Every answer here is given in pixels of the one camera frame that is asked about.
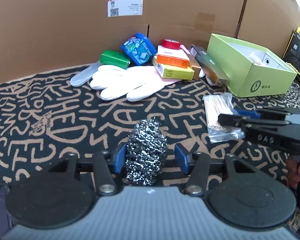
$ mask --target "red tape roll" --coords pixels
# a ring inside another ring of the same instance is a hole
[[[181,43],[173,40],[162,40],[161,45],[168,49],[180,49]]]

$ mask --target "screw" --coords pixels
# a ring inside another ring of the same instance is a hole
[[[197,185],[191,185],[187,187],[186,191],[190,194],[199,194],[200,192],[202,192],[202,188]]]
[[[99,190],[103,193],[112,193],[115,190],[115,187],[111,184],[103,184],[99,187]]]

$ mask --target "qr code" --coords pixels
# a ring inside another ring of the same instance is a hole
[[[110,17],[119,16],[119,8],[110,9]]]

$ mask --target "green box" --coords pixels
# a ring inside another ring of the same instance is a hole
[[[99,62],[105,65],[114,65],[123,69],[127,69],[130,64],[130,60],[124,54],[113,50],[105,50],[102,53]]]
[[[247,41],[212,34],[207,52],[230,78],[228,89],[237,97],[284,94],[297,75],[272,51]]]

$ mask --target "black circular cover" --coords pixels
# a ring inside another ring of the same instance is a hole
[[[17,224],[48,229],[79,220],[92,202],[87,185],[66,173],[45,172],[16,183],[6,196],[6,209]]]
[[[217,215],[236,226],[265,229],[287,223],[296,207],[289,188],[267,175],[237,174],[208,196]]]

